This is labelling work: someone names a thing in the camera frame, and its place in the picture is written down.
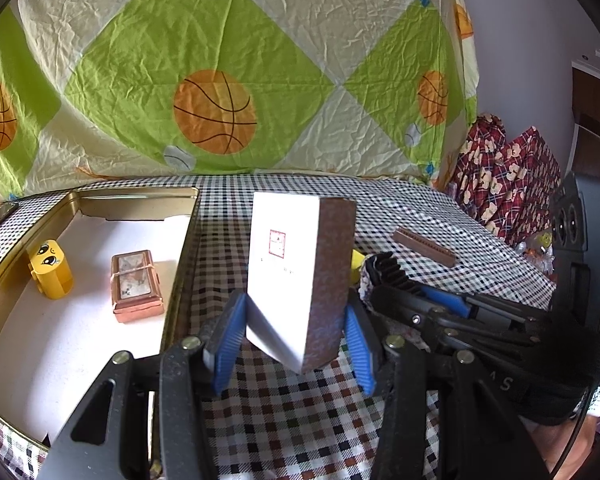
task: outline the cartoon face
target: cartoon face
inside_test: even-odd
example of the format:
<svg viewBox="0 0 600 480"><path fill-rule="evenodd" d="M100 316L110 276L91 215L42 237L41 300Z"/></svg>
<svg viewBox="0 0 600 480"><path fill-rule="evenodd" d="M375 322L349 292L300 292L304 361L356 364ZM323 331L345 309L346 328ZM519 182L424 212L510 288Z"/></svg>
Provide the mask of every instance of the cartoon face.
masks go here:
<svg viewBox="0 0 600 480"><path fill-rule="evenodd" d="M46 240L40 244L38 251L29 259L35 273L46 274L64 260L64 253L55 240Z"/></svg>

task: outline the table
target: table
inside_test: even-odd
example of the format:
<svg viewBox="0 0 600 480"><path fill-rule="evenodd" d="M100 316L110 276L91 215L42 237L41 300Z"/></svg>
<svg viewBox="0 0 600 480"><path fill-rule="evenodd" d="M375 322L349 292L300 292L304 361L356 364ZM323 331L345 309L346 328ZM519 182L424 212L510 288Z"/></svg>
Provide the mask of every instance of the table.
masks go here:
<svg viewBox="0 0 600 480"><path fill-rule="evenodd" d="M455 292L479 291L539 308L553 285L501 240L462 213L444 194L397 180L291 174L178 176L99 182L87 189L195 186L201 191L202 238L190 277L189 331L222 310L234 288L246 289L251 204L255 191L344 196L358 203L356 248L393 251L408 274ZM66 192L21 201L0 227L0 259ZM447 269L391 240L405 226L453 250ZM437 463L436 394L427 396L427 457ZM346 350L322 370L298 376L245 342L230 387L204 403L205 423L223 479L368 478L382 424L383 402L356 384ZM36 477L45 452L0 420L0 456L19 479Z"/></svg>

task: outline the brown comb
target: brown comb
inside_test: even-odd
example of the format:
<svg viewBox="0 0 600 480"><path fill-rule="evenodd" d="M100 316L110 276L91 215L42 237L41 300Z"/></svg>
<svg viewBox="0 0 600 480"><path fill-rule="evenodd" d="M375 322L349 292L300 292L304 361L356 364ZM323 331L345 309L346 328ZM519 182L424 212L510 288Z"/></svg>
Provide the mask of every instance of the brown comb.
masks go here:
<svg viewBox="0 0 600 480"><path fill-rule="evenodd" d="M428 240L424 236L409 231L405 227L398 227L392 238L400 245L404 245L408 249L416 251L445 267L451 268L456 264L456 255L452 251Z"/></svg>

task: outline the red square label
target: red square label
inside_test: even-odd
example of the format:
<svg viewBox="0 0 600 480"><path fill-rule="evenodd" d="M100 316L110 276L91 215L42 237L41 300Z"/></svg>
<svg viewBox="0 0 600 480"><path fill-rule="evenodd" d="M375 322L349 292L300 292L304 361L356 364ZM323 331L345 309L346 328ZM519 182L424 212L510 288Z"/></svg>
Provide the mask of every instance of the red square label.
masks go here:
<svg viewBox="0 0 600 480"><path fill-rule="evenodd" d="M269 254L278 256L279 258L285 257L285 237L284 233L280 231L269 231Z"/></svg>

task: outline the small rose gold case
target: small rose gold case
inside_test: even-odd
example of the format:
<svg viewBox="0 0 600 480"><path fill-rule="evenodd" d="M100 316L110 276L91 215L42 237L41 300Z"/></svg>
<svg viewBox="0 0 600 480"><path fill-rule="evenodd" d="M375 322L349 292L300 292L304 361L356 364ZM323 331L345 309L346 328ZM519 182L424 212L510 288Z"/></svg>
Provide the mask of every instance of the small rose gold case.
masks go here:
<svg viewBox="0 0 600 480"><path fill-rule="evenodd" d="M164 313L160 281L150 251L112 257L111 303L120 323Z"/></svg>

